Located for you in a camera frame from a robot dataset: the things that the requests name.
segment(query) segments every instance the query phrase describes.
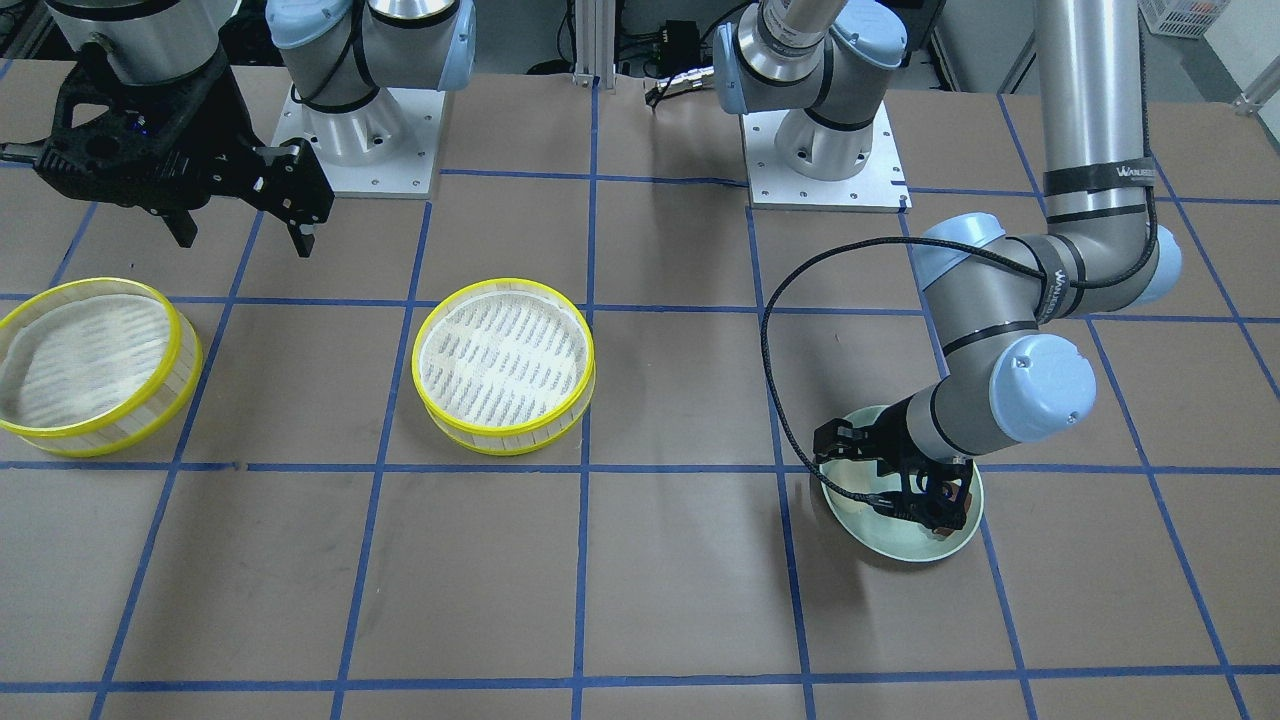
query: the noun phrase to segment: metal frame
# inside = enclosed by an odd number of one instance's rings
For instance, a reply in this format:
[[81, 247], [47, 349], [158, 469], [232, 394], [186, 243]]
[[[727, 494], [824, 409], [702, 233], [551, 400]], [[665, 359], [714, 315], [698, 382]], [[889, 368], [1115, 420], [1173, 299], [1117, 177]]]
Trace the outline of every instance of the metal frame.
[[[434, 90], [389, 88], [399, 102], [406, 124], [412, 128], [413, 142], [398, 155], [374, 165], [335, 165], [320, 160], [325, 177], [337, 197], [399, 197], [430, 200], [439, 172], [440, 136], [444, 132], [445, 92]], [[303, 108], [285, 96], [280, 122], [271, 138], [279, 145], [291, 137], [307, 137], [303, 131]]]
[[573, 27], [577, 28], [573, 82], [582, 87], [600, 78], [605, 90], [613, 90], [616, 8], [616, 0], [577, 0], [573, 4]]
[[911, 193], [883, 104], [876, 113], [876, 146], [867, 165], [856, 176], [836, 182], [801, 176], [782, 159], [774, 137], [786, 114], [787, 110], [772, 110], [742, 115], [753, 206], [859, 213], [899, 213], [911, 208]]
[[1236, 115], [1257, 115], [1276, 91], [1280, 91], [1280, 55], [1276, 55], [1267, 69], [1244, 88], [1231, 106], [1235, 108]]

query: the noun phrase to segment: round container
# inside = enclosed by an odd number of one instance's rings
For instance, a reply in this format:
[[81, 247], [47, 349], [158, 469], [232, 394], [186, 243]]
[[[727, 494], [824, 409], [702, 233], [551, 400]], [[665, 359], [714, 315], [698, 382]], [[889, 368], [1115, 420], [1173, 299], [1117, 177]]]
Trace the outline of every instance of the round container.
[[[865, 427], [876, 421], [884, 405], [863, 407], [845, 416], [855, 428]], [[876, 461], [832, 460], [823, 462], [819, 468], [828, 479], [850, 492], [883, 492], [901, 489], [902, 480], [897, 473], [891, 473], [883, 478], [876, 477]], [[982, 521], [983, 492], [982, 475], [978, 469], [973, 470], [973, 484], [969, 486], [969, 496], [973, 503], [965, 518], [964, 528], [950, 536], [934, 534], [919, 523], [886, 518], [872, 509], [865, 502], [858, 502], [841, 497], [831, 492], [827, 486], [822, 486], [822, 493], [827, 498], [827, 505], [836, 514], [836, 520], [854, 536], [858, 542], [893, 560], [904, 562], [932, 562], [942, 560], [957, 552], [968, 544]]]
[[155, 290], [61, 284], [0, 320], [0, 428], [55, 455], [115, 452], [186, 405], [201, 361], [196, 331]]
[[595, 346], [563, 295], [499, 278], [454, 292], [428, 315], [412, 373], [444, 434], [476, 452], [520, 455], [550, 445], [586, 411]]

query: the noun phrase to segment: mesh container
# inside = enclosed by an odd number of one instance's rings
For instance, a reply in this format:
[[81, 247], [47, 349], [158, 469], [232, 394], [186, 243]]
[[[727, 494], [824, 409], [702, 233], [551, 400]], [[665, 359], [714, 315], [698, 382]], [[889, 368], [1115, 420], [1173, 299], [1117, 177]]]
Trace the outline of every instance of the mesh container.
[[155, 290], [67, 283], [0, 320], [0, 427], [56, 455], [115, 452], [186, 405], [200, 366], [196, 331]]
[[413, 384], [436, 427], [486, 455], [550, 445], [586, 411], [595, 347], [577, 307], [517, 278], [460, 290], [422, 323]]
[[1138, 0], [1147, 27], [1156, 35], [1201, 37], [1231, 0]]

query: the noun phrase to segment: black cable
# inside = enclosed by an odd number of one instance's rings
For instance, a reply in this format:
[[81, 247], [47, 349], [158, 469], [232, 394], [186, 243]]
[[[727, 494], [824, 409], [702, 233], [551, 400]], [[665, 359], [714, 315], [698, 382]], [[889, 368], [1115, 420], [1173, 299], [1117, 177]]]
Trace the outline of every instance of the black cable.
[[360, 35], [360, 23], [365, 18], [365, 0], [353, 0], [348, 14], [351, 17], [351, 29], [347, 32], [347, 42], [343, 44], [342, 53], [338, 54], [338, 59], [334, 60], [333, 67], [330, 67], [329, 72], [325, 73], [324, 79], [320, 81], [320, 86], [316, 87], [315, 92], [312, 92], [307, 97], [301, 97], [298, 95], [298, 86], [296, 85], [289, 86], [289, 99], [297, 102], [298, 105], [308, 105], [316, 97], [320, 97], [320, 94], [323, 94], [325, 88], [329, 87], [329, 83], [333, 82], [334, 76], [338, 74], [338, 69], [342, 68], [342, 64], [347, 61], [347, 55], [351, 54], [351, 49], [355, 47], [356, 45], [356, 36]]
[[[1151, 158], [1152, 156], [1151, 124], [1147, 114], [1147, 56], [1146, 56], [1146, 41], [1142, 35], [1140, 22], [1138, 26], [1138, 54], [1139, 54], [1139, 81], [1142, 86], [1140, 90], [1142, 146], [1143, 146], [1143, 155]], [[1156, 191], [1153, 187], [1148, 187], [1146, 188], [1146, 191], [1147, 191], [1147, 218], [1149, 222], [1149, 227], [1147, 234], [1147, 243], [1138, 261], [1134, 263], [1134, 265], [1130, 269], [1112, 278], [1107, 278], [1105, 281], [1094, 281], [1094, 282], [1073, 282], [1071, 287], [1076, 287], [1080, 290], [1101, 290], [1105, 287], [1119, 284], [1132, 278], [1134, 274], [1137, 274], [1147, 264], [1147, 261], [1151, 260], [1151, 255], [1155, 252], [1156, 243], [1158, 242], [1157, 240], [1158, 225], [1156, 224], [1156, 201], [1155, 201]], [[773, 401], [773, 407], [778, 413], [778, 424], [782, 427], [782, 432], [786, 436], [787, 442], [791, 443], [791, 450], [795, 451], [796, 456], [800, 457], [800, 461], [804, 464], [805, 469], [813, 474], [813, 477], [818, 478], [818, 480], [822, 482], [822, 484], [826, 486], [831, 492], [835, 492], [841, 497], [847, 497], [849, 500], [854, 500], [858, 502], [867, 502], [870, 496], [867, 493], [850, 492], [840, 487], [835, 482], [832, 482], [831, 478], [823, 474], [823, 471], [818, 469], [814, 461], [805, 454], [805, 451], [800, 447], [800, 442], [796, 441], [795, 433], [791, 432], [791, 425], [790, 423], [787, 423], [786, 413], [782, 410], [782, 401], [778, 398], [777, 383], [773, 380], [773, 360], [769, 354], [769, 318], [773, 315], [773, 307], [774, 305], [777, 305], [778, 299], [782, 297], [782, 293], [805, 270], [817, 265], [818, 263], [822, 263], [828, 258], [842, 255], [845, 252], [852, 252], [854, 250], [861, 250], [864, 247], [874, 247], [878, 245], [922, 245], [929, 247], [942, 247], [946, 250], [956, 250], [960, 252], [974, 255], [977, 258], [980, 258], [991, 263], [996, 263], [997, 265], [1002, 265], [1015, 273], [1037, 279], [1044, 279], [1043, 272], [1029, 268], [1015, 260], [1005, 258], [1004, 255], [997, 255], [988, 250], [982, 250], [978, 247], [972, 247], [969, 245], [961, 245], [957, 242], [943, 241], [943, 240], [896, 236], [896, 237], [877, 237], [872, 240], [864, 240], [861, 242], [852, 242], [849, 245], [842, 245], [840, 247], [833, 247], [824, 252], [819, 252], [818, 255], [814, 255], [813, 258], [805, 260], [799, 268], [792, 270], [791, 274], [788, 274], [786, 278], [783, 278], [781, 283], [778, 283], [778, 288], [773, 291], [773, 295], [769, 297], [769, 301], [764, 305], [764, 311], [760, 314], [760, 359], [764, 363], [764, 382], [768, 386], [769, 398]]]
[[737, 5], [733, 5], [733, 8], [731, 8], [728, 12], [726, 12], [723, 15], [716, 18], [716, 20], [712, 22], [712, 24], [707, 26], [707, 31], [703, 32], [703, 36], [700, 38], [698, 38], [698, 44], [699, 45], [705, 45], [707, 44], [707, 38], [710, 37], [713, 32], [716, 32], [716, 28], [718, 28], [721, 26], [721, 23], [723, 23], [724, 20], [727, 20], [728, 17], [732, 15], [733, 13], [736, 13], [739, 10], [745, 10], [746, 6], [750, 5], [755, 0], [748, 0], [746, 3], [739, 3]]

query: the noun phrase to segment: metal pole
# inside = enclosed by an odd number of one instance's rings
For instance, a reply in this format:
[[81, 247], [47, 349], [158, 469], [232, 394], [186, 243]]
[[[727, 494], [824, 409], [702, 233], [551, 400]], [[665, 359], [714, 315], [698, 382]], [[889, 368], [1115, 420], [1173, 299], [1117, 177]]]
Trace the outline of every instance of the metal pole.
[[577, 28], [573, 82], [577, 85], [586, 87], [593, 78], [600, 78], [602, 87], [613, 90], [614, 8], [616, 0], [577, 0], [573, 4]]
[[1236, 115], [1256, 115], [1271, 96], [1280, 91], [1280, 55], [1276, 55], [1275, 60], [1267, 65], [1267, 69], [1262, 70], [1249, 87], [1244, 88], [1244, 92], [1235, 99], [1231, 105], [1235, 108]]

